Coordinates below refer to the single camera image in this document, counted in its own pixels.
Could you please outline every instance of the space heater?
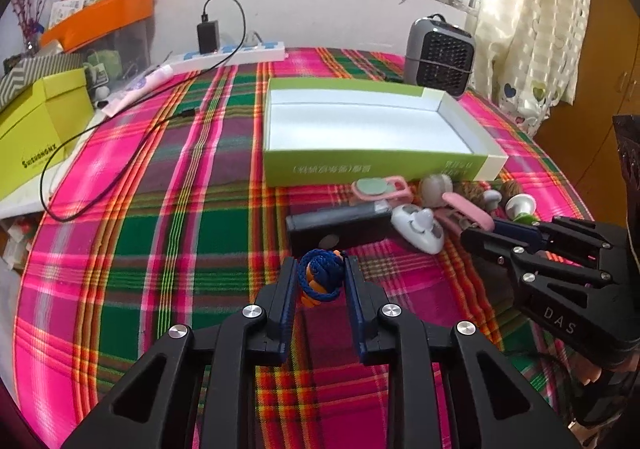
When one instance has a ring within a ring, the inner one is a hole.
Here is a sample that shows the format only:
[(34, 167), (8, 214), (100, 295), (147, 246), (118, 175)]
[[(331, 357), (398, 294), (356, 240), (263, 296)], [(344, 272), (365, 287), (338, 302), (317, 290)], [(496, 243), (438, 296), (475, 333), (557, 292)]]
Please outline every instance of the space heater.
[(444, 90), (454, 97), (466, 90), (476, 44), (468, 32), (440, 14), (418, 19), (409, 32), (404, 82)]

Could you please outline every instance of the metal bolt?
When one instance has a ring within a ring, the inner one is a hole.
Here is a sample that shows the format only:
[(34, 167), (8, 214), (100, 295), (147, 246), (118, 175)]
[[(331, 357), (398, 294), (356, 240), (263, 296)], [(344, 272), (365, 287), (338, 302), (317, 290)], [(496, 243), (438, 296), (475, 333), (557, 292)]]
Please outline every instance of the metal bolt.
[(257, 304), (248, 304), (244, 308), (242, 308), (242, 315), (249, 319), (253, 319), (254, 317), (258, 317), (262, 313), (262, 308), (260, 308)]
[(169, 337), (172, 339), (179, 339), (184, 337), (189, 329), (184, 324), (176, 324), (169, 328)]
[(382, 313), (387, 317), (398, 317), (402, 313), (402, 308), (397, 304), (388, 303), (382, 307)]
[(476, 325), (469, 321), (460, 321), (456, 328), (463, 335), (473, 335), (476, 333)]

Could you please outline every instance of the yellow box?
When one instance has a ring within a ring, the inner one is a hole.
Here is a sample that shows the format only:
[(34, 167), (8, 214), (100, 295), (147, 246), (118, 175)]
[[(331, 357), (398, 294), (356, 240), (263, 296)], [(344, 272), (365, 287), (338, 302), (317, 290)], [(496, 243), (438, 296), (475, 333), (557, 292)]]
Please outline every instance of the yellow box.
[[(0, 112), (0, 199), (40, 175), (47, 159), (94, 115), (79, 68), (36, 80)], [(65, 159), (76, 141), (67, 144), (49, 166)]]

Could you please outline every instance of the orange lid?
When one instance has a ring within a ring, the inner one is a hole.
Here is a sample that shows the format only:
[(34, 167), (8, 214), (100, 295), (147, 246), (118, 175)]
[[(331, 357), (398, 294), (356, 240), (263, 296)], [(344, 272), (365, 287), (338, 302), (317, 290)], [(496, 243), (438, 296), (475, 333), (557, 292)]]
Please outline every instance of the orange lid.
[(40, 46), (57, 39), (65, 52), (73, 52), (153, 12), (153, 0), (100, 0), (44, 32)]

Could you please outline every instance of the green box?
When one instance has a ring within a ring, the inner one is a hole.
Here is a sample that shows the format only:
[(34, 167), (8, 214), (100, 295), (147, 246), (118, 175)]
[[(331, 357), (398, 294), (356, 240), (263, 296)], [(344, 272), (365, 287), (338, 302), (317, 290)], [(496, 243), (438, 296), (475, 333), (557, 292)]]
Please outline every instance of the green box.
[(270, 80), (263, 149), (271, 187), (434, 173), (494, 180), (508, 158), (446, 92), (315, 77)]
[[(40, 175), (55, 149), (94, 115), (82, 68), (36, 80), (0, 113), (0, 198)], [(67, 144), (49, 163), (73, 151)]]

